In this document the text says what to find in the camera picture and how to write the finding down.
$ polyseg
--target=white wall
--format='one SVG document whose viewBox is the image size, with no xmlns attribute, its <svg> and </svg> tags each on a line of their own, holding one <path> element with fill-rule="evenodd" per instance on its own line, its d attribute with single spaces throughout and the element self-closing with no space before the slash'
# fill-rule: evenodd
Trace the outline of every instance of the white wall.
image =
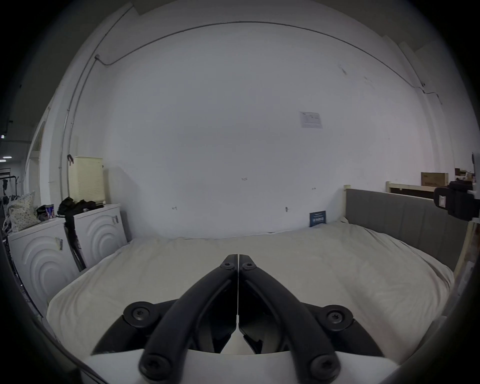
<svg viewBox="0 0 480 384">
<path fill-rule="evenodd" d="M 480 130 L 467 90 L 451 54 L 441 40 L 415 52 L 442 103 L 456 168 L 473 171 L 471 154 L 480 151 Z"/>
<path fill-rule="evenodd" d="M 185 28 L 189 17 L 221 21 L 226 9 L 201 10 L 197 20 L 199 11 L 181 14 L 179 3 L 127 14 L 101 59 Z M 251 6 L 240 20 L 274 14 L 323 28 L 405 73 L 363 25 L 309 1 L 283 4 Z M 302 128 L 299 111 L 318 112 L 323 129 Z M 109 195 L 133 236 L 301 228 L 309 212 L 339 217 L 344 184 L 382 191 L 386 180 L 419 183 L 420 171 L 434 167 L 425 116 L 402 79 L 331 37 L 267 24 L 184 32 L 111 67 L 95 64 L 72 137 L 74 155 L 104 158 Z"/>
</svg>

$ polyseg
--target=electrical wire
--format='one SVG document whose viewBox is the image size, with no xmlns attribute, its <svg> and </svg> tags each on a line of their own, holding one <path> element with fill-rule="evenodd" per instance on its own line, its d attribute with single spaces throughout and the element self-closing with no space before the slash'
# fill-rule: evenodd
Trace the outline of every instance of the electrical wire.
<svg viewBox="0 0 480 384">
<path fill-rule="evenodd" d="M 285 27 L 291 27 L 291 28 L 297 28 L 297 29 L 303 29 L 304 31 L 310 31 L 310 32 L 314 32 L 314 33 L 317 33 L 319 35 L 324 35 L 324 36 L 327 36 L 327 37 L 331 37 L 335 40 L 338 40 L 338 41 L 341 41 L 342 43 L 345 43 L 345 44 L 348 44 L 350 45 L 351 47 L 353 48 L 356 48 L 360 51 L 362 51 L 363 53 L 366 53 L 367 55 L 369 55 L 370 57 L 374 58 L 375 60 L 377 60 L 379 63 L 383 64 L 385 67 L 387 67 L 389 70 L 391 70 L 393 73 L 395 73 L 398 77 L 400 77 L 404 82 L 406 82 L 408 85 L 410 85 L 412 88 L 416 88 L 416 89 L 419 89 L 421 90 L 425 95 L 432 95 L 432 94 L 435 94 L 437 95 L 438 97 L 438 100 L 440 101 L 440 97 L 438 96 L 438 93 L 436 92 L 425 92 L 423 90 L 422 87 L 420 86 L 416 86 L 416 85 L 413 85 L 411 84 L 405 77 L 403 77 L 401 74 L 399 74 L 397 71 L 395 71 L 392 67 L 390 67 L 388 64 L 386 64 L 385 62 L 381 61 L 379 58 L 375 57 L 374 55 L 372 55 L 371 53 L 367 52 L 366 50 L 360 48 L 360 47 L 357 47 L 356 45 L 352 44 L 352 43 L 349 43 L 348 41 L 345 41 L 339 37 L 336 37 L 336 36 L 333 36 L 333 35 L 329 35 L 328 33 L 325 33 L 325 32 L 320 32 L 320 31 L 316 31 L 314 29 L 310 29 L 310 28 L 305 28 L 305 27 L 299 27 L 297 25 L 291 25 L 291 24 L 286 24 L 286 23 L 276 23 L 276 22 L 271 22 L 271 21 L 229 21 L 229 22 L 222 22 L 222 23 L 210 23 L 210 24 L 203 24 L 203 25 L 198 25 L 198 26 L 195 26 L 195 27 L 191 27 L 191 28 L 186 28 L 186 29 L 182 29 L 180 31 L 177 31 L 177 32 L 173 32 L 173 33 L 170 33 L 168 35 L 165 35 L 165 36 L 161 36 L 161 37 L 158 37 L 152 41 L 149 41 L 148 43 L 145 43 L 143 45 L 140 45 L 139 47 L 131 50 L 130 52 L 127 52 L 125 53 L 123 56 L 120 56 L 118 59 L 116 60 L 113 60 L 111 63 L 105 63 L 103 62 L 100 57 L 98 55 L 95 56 L 95 60 L 99 61 L 101 64 L 103 64 L 104 66 L 106 67 L 109 67 L 110 65 L 113 65 L 115 64 L 116 62 L 124 59 L 125 57 L 131 55 L 132 53 L 150 45 L 150 44 L 153 44 L 159 40 L 163 40 L 167 37 L 170 37 L 170 36 L 174 36 L 174 35 L 178 35 L 180 33 L 183 33 L 183 32 L 188 32 L 188 31 L 192 31 L 194 29 L 199 29 L 199 28 L 205 28 L 205 27 L 210 27 L 210 26 L 214 26 L 214 25 L 226 25 L 226 24 L 272 24 L 272 25 L 282 25 L 282 26 L 285 26 Z"/>
</svg>

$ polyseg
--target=label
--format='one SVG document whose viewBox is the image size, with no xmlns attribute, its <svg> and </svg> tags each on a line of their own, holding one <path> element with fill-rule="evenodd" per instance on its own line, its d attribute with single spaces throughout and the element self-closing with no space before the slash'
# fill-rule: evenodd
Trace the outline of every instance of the label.
<svg viewBox="0 0 480 384">
<path fill-rule="evenodd" d="M 438 205 L 442 208 L 445 208 L 446 206 L 446 200 L 447 200 L 447 197 L 446 196 L 438 196 Z"/>
<path fill-rule="evenodd" d="M 302 128 L 321 128 L 320 115 L 315 112 L 300 112 Z"/>
<path fill-rule="evenodd" d="M 327 223 L 326 211 L 310 213 L 310 227 L 314 227 L 317 224 L 326 224 L 326 223 Z"/>
</svg>

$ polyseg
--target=cardboard box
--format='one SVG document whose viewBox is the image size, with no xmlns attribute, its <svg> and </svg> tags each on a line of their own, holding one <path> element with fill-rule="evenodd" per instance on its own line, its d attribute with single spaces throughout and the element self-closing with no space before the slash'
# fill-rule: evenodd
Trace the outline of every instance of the cardboard box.
<svg viewBox="0 0 480 384">
<path fill-rule="evenodd" d="M 448 173 L 422 172 L 421 184 L 427 187 L 446 187 L 448 185 Z"/>
</svg>

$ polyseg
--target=screw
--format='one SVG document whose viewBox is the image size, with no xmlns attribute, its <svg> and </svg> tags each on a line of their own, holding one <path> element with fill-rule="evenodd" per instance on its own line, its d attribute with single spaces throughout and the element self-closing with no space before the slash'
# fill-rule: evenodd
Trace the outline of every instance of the screw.
<svg viewBox="0 0 480 384">
<path fill-rule="evenodd" d="M 255 269 L 257 266 L 254 263 L 243 263 L 242 268 L 245 270 Z"/>
<path fill-rule="evenodd" d="M 310 372 L 318 380 L 328 380 L 338 375 L 339 366 L 332 355 L 317 356 L 310 363 Z"/>
<path fill-rule="evenodd" d="M 234 265 L 232 263 L 222 263 L 221 267 L 224 269 L 233 269 Z"/>
<path fill-rule="evenodd" d="M 147 308 L 139 307 L 132 311 L 132 316 L 135 320 L 145 320 L 150 315 L 150 311 Z"/>
<path fill-rule="evenodd" d="M 170 376 L 172 367 L 163 356 L 148 355 L 140 365 L 142 374 L 152 380 L 165 380 Z"/>
<path fill-rule="evenodd" d="M 327 319 L 328 319 L 329 322 L 331 322 L 333 324 L 338 324 L 338 323 L 341 323 L 343 321 L 343 314 L 340 313 L 340 312 L 330 312 L 327 315 Z"/>
</svg>

